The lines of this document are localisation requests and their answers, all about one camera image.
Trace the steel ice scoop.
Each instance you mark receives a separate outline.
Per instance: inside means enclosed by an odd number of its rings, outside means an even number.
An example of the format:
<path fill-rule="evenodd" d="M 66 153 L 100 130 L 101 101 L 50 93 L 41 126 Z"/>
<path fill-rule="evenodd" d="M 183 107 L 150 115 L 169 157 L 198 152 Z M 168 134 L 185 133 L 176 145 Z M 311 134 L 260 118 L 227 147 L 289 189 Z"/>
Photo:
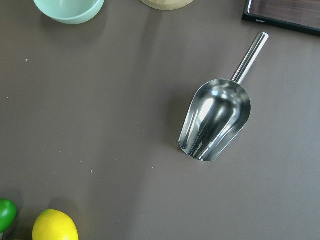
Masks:
<path fill-rule="evenodd" d="M 230 79 L 211 80 L 195 93 L 178 139 L 185 154 L 213 162 L 244 128 L 251 99 L 241 83 L 268 39 L 259 32 Z"/>

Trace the wooden stand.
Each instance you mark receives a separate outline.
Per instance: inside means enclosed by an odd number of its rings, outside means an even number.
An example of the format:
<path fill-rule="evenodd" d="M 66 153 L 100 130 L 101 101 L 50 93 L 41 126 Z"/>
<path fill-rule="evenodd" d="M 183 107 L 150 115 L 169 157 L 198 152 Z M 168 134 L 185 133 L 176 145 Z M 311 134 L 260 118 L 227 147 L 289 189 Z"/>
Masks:
<path fill-rule="evenodd" d="M 173 11 L 191 4 L 194 0 L 141 0 L 142 3 L 156 10 Z"/>

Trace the green bowl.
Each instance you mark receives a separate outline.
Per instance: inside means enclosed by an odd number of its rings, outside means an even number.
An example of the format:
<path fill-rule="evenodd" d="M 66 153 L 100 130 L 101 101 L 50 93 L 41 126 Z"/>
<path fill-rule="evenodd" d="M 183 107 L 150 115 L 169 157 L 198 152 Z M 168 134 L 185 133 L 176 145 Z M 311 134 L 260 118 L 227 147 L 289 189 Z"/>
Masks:
<path fill-rule="evenodd" d="M 47 17 L 68 25 L 90 21 L 105 3 L 104 0 L 34 0 L 33 2 Z"/>

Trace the whole yellow lemon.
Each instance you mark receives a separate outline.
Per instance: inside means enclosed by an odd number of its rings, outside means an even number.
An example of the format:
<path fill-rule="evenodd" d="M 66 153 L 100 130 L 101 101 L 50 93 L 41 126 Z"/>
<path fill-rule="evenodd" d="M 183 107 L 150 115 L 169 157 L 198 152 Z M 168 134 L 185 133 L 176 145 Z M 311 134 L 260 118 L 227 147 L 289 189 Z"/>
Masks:
<path fill-rule="evenodd" d="M 74 221 L 64 212 L 44 210 L 36 219 L 32 229 L 33 240 L 78 240 Z"/>

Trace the green lime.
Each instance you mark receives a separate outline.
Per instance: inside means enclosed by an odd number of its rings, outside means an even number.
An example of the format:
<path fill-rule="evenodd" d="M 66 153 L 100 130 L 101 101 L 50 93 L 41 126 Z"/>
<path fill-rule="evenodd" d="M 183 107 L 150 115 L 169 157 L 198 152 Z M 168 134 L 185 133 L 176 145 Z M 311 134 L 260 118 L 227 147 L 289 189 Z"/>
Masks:
<path fill-rule="evenodd" d="M 17 215 L 16 205 L 7 198 L 0 199 L 0 233 L 5 232 L 6 229 L 14 222 Z"/>

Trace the black framed tray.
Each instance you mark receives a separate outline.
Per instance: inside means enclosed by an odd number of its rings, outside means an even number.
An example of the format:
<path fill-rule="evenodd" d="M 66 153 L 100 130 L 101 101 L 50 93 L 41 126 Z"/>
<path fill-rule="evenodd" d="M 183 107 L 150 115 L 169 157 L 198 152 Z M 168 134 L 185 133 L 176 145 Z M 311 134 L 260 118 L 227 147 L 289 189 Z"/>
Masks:
<path fill-rule="evenodd" d="M 242 19 L 319 36 L 320 2 L 318 0 L 247 0 Z"/>

